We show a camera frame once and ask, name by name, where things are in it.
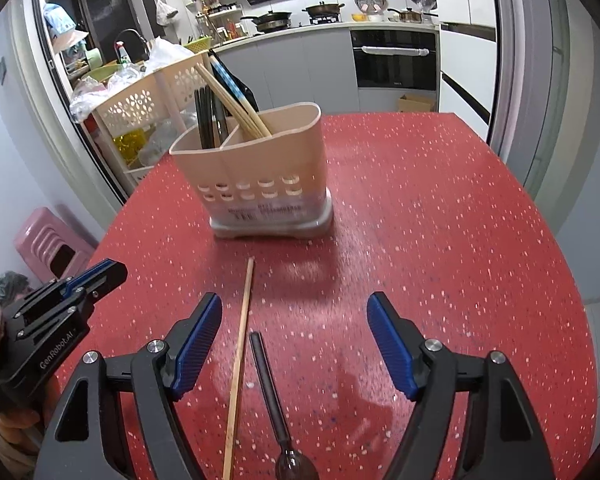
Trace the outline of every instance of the spoon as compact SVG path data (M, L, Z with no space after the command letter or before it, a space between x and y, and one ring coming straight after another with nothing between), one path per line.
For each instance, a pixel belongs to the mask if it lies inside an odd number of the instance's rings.
M318 471L314 464L299 451L293 449L289 428L280 406L280 398L273 382L271 365L264 348L260 332L251 332L249 336L251 351L256 361L256 370L264 396L264 403L269 412L273 432L280 445L280 456L276 460L277 480L319 480Z

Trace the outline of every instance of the pink plastic stool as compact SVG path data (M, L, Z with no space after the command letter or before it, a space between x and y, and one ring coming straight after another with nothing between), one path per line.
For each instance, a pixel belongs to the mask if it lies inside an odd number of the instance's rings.
M13 244L42 282L77 276L86 269L94 251L46 207L31 214Z

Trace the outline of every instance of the screw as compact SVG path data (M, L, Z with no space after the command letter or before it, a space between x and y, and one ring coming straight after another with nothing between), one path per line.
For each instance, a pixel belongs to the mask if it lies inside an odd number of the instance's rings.
M502 352L498 351L498 350L494 350L493 352L491 352L489 354L489 357L497 365L501 365L501 364L503 364L507 360L507 358L505 357L505 355Z
M85 355L82 356L82 362L85 364L88 364L88 365L96 362L97 360L98 360L98 353L94 352L93 350L87 352Z
M437 339L427 339L424 342L424 346L430 352L438 352L442 348L442 343Z
M161 339L154 339L153 341L149 341L147 343L146 349L152 354L157 354L164 349L164 341Z

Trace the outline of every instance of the countertop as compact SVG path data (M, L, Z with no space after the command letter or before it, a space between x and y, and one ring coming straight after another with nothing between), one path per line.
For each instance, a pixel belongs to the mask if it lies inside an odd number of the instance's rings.
M318 30L331 30L334 28L349 28L350 30L357 30L360 28L370 29L388 29L388 30L422 30L426 32L438 32L440 27L438 25L432 25L429 23L396 23L396 22L340 22L340 23L325 23L323 25L307 25L304 27L293 27L285 30L279 30L277 32L270 32L268 34L260 34L258 36L251 36L244 40L234 41L229 44L224 44L214 48L215 52L224 52L230 48L236 46L245 46L251 43L256 43L263 40L273 40L274 38L280 38L282 36L289 36L291 34L301 34L304 32L317 32Z
M569 268L538 210L451 114L325 117L329 236L216 240L196 193L165 157L97 249L128 267L101 300L83 352L135 352L188 317L206 291L222 326L195 389L176 410L209 479L221 477L230 377L246 262L256 258L250 330L260 330L296 446L322 480L381 479L413 409L394 389L365 317L383 290L426 337L454 351L511 359L544 429L558 479L589 457L594 351ZM234 478L274 478L272 436L247 346ZM151 479L130 396L126 434L138 478ZM458 395L438 478L452 475L466 396Z

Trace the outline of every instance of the oven door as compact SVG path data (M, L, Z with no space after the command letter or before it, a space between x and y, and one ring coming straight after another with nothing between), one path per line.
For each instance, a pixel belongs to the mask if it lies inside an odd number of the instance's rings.
M436 91L436 37L405 30L352 30L359 88Z

